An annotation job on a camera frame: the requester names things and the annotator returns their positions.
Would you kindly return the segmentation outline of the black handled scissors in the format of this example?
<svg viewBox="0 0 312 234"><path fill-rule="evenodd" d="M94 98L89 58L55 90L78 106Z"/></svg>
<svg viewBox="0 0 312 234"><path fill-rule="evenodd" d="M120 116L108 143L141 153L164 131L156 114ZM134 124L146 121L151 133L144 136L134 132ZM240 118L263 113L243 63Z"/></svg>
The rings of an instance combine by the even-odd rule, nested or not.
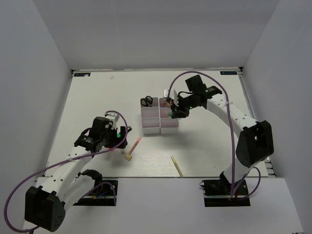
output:
<svg viewBox="0 0 312 234"><path fill-rule="evenodd" d="M140 99L140 104L143 107L152 107L153 106L153 98L151 96L146 96Z"/></svg>

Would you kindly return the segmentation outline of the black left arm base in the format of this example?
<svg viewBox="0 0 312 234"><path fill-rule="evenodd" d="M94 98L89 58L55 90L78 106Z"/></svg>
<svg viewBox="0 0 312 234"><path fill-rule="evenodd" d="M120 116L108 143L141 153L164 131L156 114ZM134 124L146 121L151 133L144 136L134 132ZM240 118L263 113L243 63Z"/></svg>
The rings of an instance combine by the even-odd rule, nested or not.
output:
<svg viewBox="0 0 312 234"><path fill-rule="evenodd" d="M103 182L105 182L103 185L81 198L77 203L74 204L74 206L116 206L118 180L103 179Z"/></svg>

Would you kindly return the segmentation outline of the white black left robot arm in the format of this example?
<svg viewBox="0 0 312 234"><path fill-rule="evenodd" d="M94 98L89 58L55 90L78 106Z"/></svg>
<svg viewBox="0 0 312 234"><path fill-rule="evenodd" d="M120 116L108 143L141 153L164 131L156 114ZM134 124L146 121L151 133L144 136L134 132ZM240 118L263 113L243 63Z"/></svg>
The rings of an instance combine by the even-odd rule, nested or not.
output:
<svg viewBox="0 0 312 234"><path fill-rule="evenodd" d="M64 221L66 212L82 197L99 194L103 189L102 175L84 167L98 154L112 149L125 149L128 125L117 127L121 115L115 111L96 117L90 128L82 131L64 163L37 187L25 195L26 221L50 232Z"/></svg>

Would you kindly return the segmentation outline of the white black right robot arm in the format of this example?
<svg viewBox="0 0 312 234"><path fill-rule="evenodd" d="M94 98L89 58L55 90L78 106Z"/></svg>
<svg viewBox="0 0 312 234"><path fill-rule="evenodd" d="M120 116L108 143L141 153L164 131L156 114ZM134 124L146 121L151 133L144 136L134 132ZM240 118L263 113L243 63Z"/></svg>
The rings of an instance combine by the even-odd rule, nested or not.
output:
<svg viewBox="0 0 312 234"><path fill-rule="evenodd" d="M195 72L193 77L186 79L186 97L171 85L164 91L164 98L171 106L172 118L186 118L190 110L203 107L230 128L232 162L220 175L220 188L223 193L233 195L250 170L274 153L272 126L233 106L220 83L207 87L201 79L203 75Z"/></svg>

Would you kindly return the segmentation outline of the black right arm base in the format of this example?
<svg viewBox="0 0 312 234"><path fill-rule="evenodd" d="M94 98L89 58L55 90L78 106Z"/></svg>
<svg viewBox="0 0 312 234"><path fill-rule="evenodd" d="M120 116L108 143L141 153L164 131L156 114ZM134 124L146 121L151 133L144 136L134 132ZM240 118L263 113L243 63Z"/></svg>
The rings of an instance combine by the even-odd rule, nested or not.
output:
<svg viewBox="0 0 312 234"><path fill-rule="evenodd" d="M219 179L202 180L200 187L203 190L205 207L249 207L249 194L247 183L244 180L231 197L231 187L222 187Z"/></svg>

